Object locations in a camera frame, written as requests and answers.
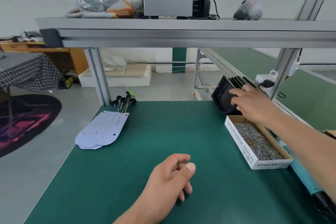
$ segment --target screws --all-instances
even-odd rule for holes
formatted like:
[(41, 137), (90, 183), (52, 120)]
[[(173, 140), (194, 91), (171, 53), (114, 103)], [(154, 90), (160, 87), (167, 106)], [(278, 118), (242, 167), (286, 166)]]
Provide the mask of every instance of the screws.
[(251, 123), (234, 123), (240, 135), (259, 160), (283, 159)]

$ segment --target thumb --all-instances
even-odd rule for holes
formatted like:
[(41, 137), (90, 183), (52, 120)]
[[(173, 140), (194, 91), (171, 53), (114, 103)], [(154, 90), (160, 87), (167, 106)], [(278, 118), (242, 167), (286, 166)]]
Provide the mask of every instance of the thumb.
[(171, 180), (171, 185), (176, 193), (176, 197), (179, 196), (180, 192), (189, 182), (191, 177), (195, 174), (196, 166), (194, 163), (188, 163), (183, 167), (178, 174)]

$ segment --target right hand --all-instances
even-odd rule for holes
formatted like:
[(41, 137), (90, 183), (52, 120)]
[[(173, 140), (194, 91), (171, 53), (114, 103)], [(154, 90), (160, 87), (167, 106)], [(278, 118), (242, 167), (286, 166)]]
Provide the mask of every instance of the right hand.
[(232, 98), (231, 104), (236, 104), (237, 110), (251, 122), (267, 126), (270, 120), (282, 114), (265, 93), (249, 84), (245, 84), (241, 89), (231, 89), (229, 92), (237, 95)]

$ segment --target cardboard box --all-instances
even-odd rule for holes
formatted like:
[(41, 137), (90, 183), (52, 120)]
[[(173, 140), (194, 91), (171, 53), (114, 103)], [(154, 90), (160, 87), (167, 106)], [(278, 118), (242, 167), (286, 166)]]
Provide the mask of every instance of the cardboard box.
[(252, 123), (244, 116), (227, 116), (225, 120), (225, 126), (229, 130), (231, 136), (239, 147), (241, 153), (243, 154), (246, 162), (249, 164), (250, 168), (256, 169), (278, 169), (287, 168), (293, 161), (293, 157), (284, 150), (281, 145), (270, 135), (270, 133), (262, 126), (252, 123), (258, 131), (266, 138), (269, 144), (283, 157), (283, 159), (277, 160), (259, 160), (254, 154), (250, 146), (245, 142), (243, 137), (239, 134), (234, 123)]

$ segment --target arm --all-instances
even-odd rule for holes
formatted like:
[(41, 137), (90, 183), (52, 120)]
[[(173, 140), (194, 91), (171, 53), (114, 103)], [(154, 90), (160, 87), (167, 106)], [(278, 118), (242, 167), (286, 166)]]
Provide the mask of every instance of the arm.
[(252, 122), (279, 136), (327, 194), (336, 201), (336, 141), (286, 115), (262, 92), (250, 85), (230, 90), (232, 104)]
[(184, 201), (184, 192), (191, 194), (189, 180), (195, 174), (187, 154), (170, 155), (158, 164), (137, 201), (114, 224), (156, 224), (169, 214), (176, 200)]

